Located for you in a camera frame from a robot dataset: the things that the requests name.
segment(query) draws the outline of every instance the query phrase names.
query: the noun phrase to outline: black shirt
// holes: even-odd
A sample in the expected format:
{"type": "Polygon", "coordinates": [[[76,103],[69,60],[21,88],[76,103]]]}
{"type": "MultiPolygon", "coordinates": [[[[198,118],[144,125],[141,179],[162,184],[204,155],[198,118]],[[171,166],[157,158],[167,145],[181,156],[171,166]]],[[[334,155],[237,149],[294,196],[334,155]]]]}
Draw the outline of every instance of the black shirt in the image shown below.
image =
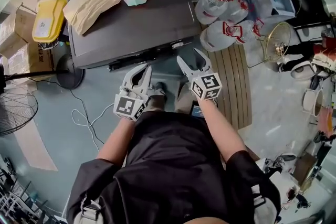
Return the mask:
{"type": "Polygon", "coordinates": [[[185,223],[199,217],[254,223],[255,185],[279,213],[278,190],[246,151],[235,153],[224,170],[204,120],[145,112],[136,123],[125,167],[102,159],[81,165],[68,222],[87,195],[88,200],[100,197],[104,224],[185,223]]]}

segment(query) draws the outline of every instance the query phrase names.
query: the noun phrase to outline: yellow lid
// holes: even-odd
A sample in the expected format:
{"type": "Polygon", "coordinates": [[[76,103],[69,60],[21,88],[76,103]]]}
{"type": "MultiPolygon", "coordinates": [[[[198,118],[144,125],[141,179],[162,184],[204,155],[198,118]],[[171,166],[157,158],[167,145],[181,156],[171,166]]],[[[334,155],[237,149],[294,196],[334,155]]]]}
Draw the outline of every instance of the yellow lid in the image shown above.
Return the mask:
{"type": "Polygon", "coordinates": [[[64,21],[63,8],[67,0],[48,0],[38,4],[33,27],[33,40],[49,43],[58,38],[64,21]]]}

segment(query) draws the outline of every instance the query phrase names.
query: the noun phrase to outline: floor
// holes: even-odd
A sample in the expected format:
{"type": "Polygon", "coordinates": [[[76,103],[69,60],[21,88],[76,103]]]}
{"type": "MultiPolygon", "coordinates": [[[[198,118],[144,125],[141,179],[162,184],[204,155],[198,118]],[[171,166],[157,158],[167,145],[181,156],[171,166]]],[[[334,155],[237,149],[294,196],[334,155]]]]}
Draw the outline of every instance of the floor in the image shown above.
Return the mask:
{"type": "MultiPolygon", "coordinates": [[[[190,52],[193,46],[199,46],[198,42],[181,50],[189,61],[192,61],[190,52]]],[[[260,47],[247,46],[245,49],[248,65],[257,63],[260,47]]],[[[55,56],[64,54],[65,50],[64,47],[58,48],[55,56]]],[[[99,67],[86,71],[83,84],[73,92],[84,100],[91,120],[114,101],[127,70],[110,73],[106,67],[99,67]]],[[[152,82],[160,80],[168,86],[168,111],[173,110],[181,75],[175,58],[153,64],[152,82]]],[[[239,131],[247,146],[259,157],[272,158],[282,152],[301,152],[316,132],[316,127],[308,124],[310,116],[301,110],[301,100],[308,84],[294,81],[287,73],[277,73],[265,63],[251,68],[249,75],[253,123],[239,131]]],[[[71,111],[74,108],[82,111],[82,106],[68,90],[40,82],[34,95],[39,102],[34,120],[58,171],[30,167],[14,135],[0,138],[0,153],[13,160],[22,182],[31,180],[40,198],[48,199],[49,207],[62,211],[80,164],[95,158],[97,150],[87,128],[76,126],[71,119],[71,111]]],[[[83,119],[75,117],[75,120],[84,123],[83,119]]],[[[105,141],[117,122],[118,118],[109,109],[94,125],[97,135],[105,141]]]]}

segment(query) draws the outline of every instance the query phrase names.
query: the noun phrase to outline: black round base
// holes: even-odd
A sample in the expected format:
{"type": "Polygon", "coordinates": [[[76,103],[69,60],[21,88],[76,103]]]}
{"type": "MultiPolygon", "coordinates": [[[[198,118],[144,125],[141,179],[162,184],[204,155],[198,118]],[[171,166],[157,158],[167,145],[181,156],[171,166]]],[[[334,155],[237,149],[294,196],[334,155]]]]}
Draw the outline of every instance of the black round base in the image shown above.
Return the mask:
{"type": "Polygon", "coordinates": [[[70,54],[65,54],[59,59],[56,70],[69,70],[68,73],[56,75],[58,83],[69,90],[77,88],[84,79],[85,69],[76,68],[70,54]]]}

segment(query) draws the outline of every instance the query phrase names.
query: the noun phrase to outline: black cable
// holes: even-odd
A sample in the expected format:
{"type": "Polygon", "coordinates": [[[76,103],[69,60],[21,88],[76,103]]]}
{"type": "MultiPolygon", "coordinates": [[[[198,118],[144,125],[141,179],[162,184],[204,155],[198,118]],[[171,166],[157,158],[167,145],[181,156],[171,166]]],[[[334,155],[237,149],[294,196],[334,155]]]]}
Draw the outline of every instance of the black cable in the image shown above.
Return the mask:
{"type": "MultiPolygon", "coordinates": [[[[37,81],[37,80],[34,80],[34,79],[32,79],[32,78],[29,78],[29,79],[30,79],[30,80],[33,80],[33,81],[35,81],[35,82],[42,82],[42,81],[44,81],[44,82],[48,82],[48,83],[54,83],[54,84],[57,84],[58,86],[60,86],[60,87],[63,88],[63,89],[67,89],[67,88],[62,87],[59,83],[57,83],[57,82],[55,82],[55,81],[49,81],[49,80],[39,80],[39,81],[37,81]]],[[[91,125],[91,122],[89,121],[89,115],[88,115],[88,112],[87,112],[87,110],[86,110],[84,101],[83,101],[82,99],[80,99],[79,97],[75,96],[74,93],[72,92],[72,90],[70,90],[70,89],[67,89],[67,90],[69,90],[69,91],[71,92],[71,94],[72,94],[73,97],[75,97],[76,99],[78,99],[78,100],[80,100],[80,101],[82,102],[82,105],[83,105],[83,108],[84,108],[84,112],[85,112],[85,116],[86,116],[86,118],[87,118],[87,120],[88,120],[89,125],[91,125]]],[[[94,134],[95,138],[96,138],[99,142],[101,142],[103,145],[105,145],[105,143],[104,143],[101,139],[99,139],[99,138],[97,137],[95,128],[94,128],[93,126],[91,126],[91,128],[92,128],[92,130],[93,130],[93,134],[94,134]]]]}

